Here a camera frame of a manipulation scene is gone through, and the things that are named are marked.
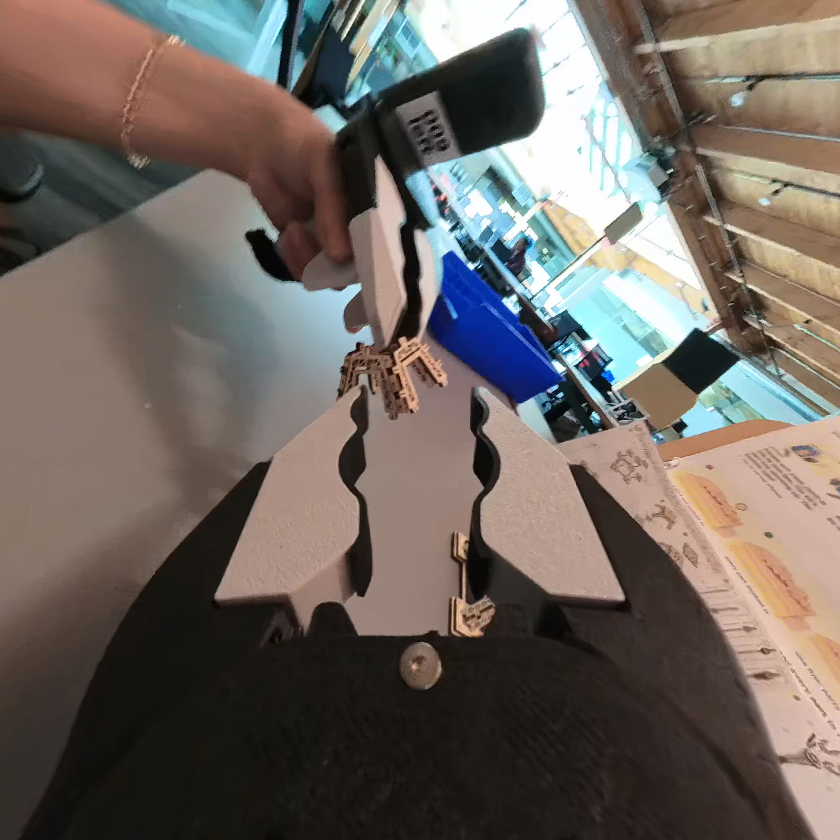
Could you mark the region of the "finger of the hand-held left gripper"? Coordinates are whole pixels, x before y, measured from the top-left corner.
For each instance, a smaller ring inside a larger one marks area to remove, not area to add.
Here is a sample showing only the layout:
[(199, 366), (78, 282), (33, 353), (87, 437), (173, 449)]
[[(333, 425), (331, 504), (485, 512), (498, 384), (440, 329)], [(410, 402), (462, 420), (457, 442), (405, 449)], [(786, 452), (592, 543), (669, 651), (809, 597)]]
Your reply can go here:
[(420, 340), (426, 332), (440, 290), (440, 256), (430, 235), (412, 224), (401, 228), (405, 264), (402, 278), (406, 306), (396, 328), (396, 338)]
[(348, 304), (348, 331), (371, 329), (374, 347), (389, 347), (403, 320), (407, 291), (402, 227), (403, 200), (390, 172), (374, 174), (374, 205), (350, 221), (355, 275), (360, 290)]

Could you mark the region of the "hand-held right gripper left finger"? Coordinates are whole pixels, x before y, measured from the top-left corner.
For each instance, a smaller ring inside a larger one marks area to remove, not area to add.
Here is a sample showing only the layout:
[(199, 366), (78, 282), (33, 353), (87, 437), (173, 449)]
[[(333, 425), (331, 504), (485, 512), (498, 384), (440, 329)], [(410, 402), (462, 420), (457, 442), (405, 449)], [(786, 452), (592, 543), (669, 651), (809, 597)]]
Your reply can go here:
[(310, 624), (323, 603), (364, 597), (373, 561), (366, 499), (369, 393), (352, 387), (276, 452), (215, 592), (220, 606), (279, 605)]

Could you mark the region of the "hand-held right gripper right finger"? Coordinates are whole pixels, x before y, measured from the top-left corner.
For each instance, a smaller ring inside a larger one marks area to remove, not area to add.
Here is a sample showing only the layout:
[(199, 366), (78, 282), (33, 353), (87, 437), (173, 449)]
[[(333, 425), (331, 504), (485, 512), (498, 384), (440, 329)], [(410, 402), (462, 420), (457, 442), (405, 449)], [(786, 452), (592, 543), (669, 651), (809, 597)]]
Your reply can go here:
[(550, 604), (613, 608), (625, 593), (561, 452), (484, 387), (470, 397), (480, 483), (469, 589), (528, 614)]

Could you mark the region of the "small wooden lattice assembly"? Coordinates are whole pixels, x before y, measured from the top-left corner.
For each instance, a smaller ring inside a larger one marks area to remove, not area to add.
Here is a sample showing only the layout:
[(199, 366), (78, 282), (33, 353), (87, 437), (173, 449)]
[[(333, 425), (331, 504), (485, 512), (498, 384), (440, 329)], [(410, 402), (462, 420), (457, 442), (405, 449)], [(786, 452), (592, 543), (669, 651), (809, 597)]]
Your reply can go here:
[(386, 415), (395, 421), (402, 415), (419, 411), (413, 374), (428, 387), (448, 385), (442, 361), (435, 359), (420, 339), (400, 338), (385, 350), (357, 343), (344, 357), (337, 397), (343, 397), (366, 378), (371, 392), (381, 395)]

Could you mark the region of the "wooden lattice piece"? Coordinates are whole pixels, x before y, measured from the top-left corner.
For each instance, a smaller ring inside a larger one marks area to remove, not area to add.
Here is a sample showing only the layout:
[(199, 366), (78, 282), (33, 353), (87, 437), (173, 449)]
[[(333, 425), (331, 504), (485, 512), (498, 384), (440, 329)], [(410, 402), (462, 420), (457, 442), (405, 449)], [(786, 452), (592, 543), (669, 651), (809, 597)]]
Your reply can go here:
[(478, 638), (483, 637), (497, 607), (488, 597), (477, 602), (467, 601), (468, 550), (468, 537), (462, 532), (454, 532), (451, 538), (451, 558), (458, 566), (458, 590), (448, 601), (448, 634), (452, 637)]

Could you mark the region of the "grey desk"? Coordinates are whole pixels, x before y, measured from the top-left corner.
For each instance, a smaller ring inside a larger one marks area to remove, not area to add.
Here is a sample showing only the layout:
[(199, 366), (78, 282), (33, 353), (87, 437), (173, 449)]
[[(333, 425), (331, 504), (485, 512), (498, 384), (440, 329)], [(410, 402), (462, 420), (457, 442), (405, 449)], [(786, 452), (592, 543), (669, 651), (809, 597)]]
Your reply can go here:
[(2, 838), (129, 607), (250, 468), (336, 398), (355, 288), (267, 277), (215, 171), (2, 278)]

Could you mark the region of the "person's left hand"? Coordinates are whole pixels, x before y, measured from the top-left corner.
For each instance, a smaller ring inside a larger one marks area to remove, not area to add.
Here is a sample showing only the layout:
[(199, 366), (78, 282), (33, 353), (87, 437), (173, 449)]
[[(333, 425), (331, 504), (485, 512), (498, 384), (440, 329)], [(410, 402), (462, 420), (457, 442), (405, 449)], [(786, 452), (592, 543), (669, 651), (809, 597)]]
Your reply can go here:
[(352, 257), (345, 184), (334, 134), (309, 108), (269, 87), (246, 155), (246, 183), (278, 232), (279, 258), (294, 280), (323, 253)]

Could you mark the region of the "blue plastic bin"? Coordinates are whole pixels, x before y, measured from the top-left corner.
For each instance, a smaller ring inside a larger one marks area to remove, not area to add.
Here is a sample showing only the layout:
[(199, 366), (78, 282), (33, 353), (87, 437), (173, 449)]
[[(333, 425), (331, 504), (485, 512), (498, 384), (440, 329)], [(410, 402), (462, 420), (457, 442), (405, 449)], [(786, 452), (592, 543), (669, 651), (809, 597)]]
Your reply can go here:
[(517, 404), (559, 385), (536, 335), (474, 270), (449, 251), (428, 321), (436, 341)]

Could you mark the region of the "diagram instruction sheet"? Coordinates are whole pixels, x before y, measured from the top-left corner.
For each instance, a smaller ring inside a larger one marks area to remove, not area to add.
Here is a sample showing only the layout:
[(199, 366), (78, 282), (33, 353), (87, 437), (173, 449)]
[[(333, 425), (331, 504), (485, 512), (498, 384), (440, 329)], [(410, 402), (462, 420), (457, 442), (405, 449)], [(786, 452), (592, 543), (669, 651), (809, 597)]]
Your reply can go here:
[(672, 483), (640, 423), (559, 446), (667, 552), (710, 609), (756, 701), (815, 838), (839, 838), (838, 712), (798, 658), (786, 628), (752, 593)]

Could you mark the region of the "beige rounded panel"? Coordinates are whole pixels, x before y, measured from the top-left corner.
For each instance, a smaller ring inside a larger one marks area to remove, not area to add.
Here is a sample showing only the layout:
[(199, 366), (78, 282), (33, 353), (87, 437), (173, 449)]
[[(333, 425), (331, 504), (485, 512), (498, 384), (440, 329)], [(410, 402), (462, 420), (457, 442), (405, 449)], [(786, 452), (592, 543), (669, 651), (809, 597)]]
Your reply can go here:
[(698, 399), (697, 394), (663, 362), (651, 363), (615, 383), (613, 390), (634, 402), (656, 432), (673, 426), (697, 404)]

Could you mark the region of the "black high-back chair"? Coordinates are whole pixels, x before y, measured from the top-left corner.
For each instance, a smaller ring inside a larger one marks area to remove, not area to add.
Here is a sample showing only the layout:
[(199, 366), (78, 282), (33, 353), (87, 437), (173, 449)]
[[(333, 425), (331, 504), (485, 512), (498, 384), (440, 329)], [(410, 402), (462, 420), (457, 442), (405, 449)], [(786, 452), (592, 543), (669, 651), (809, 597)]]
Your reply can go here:
[(287, 15), (280, 32), (280, 58), (276, 83), (280, 88), (289, 89), (294, 59), (301, 30), (301, 16), (304, 1), (287, 1)]

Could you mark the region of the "brown cardboard board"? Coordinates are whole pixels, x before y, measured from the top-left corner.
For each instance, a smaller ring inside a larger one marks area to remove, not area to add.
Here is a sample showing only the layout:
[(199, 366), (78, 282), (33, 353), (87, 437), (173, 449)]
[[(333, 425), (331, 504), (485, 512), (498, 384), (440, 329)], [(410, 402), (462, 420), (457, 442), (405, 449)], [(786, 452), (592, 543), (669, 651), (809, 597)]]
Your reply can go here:
[(779, 431), (790, 426), (790, 423), (767, 419), (745, 421), (697, 436), (684, 437), (672, 442), (660, 444), (658, 446), (658, 454), (663, 461), (682, 459)]

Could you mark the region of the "black rectangular panel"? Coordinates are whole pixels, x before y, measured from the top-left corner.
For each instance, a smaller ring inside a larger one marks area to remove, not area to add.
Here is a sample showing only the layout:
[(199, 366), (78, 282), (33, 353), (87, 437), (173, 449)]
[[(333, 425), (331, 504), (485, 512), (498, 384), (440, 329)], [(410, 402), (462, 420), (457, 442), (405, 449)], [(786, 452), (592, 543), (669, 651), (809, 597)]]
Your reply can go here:
[(739, 356), (725, 343), (700, 329), (693, 329), (666, 354), (661, 364), (698, 396), (738, 362)]

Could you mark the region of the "colour illustrated instruction sheet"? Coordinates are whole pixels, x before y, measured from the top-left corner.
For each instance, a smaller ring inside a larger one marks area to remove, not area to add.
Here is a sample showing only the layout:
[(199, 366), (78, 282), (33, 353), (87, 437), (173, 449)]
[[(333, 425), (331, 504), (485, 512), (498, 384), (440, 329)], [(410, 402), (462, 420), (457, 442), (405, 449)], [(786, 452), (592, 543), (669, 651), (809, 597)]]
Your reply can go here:
[(838, 415), (668, 459), (669, 476), (838, 751)]

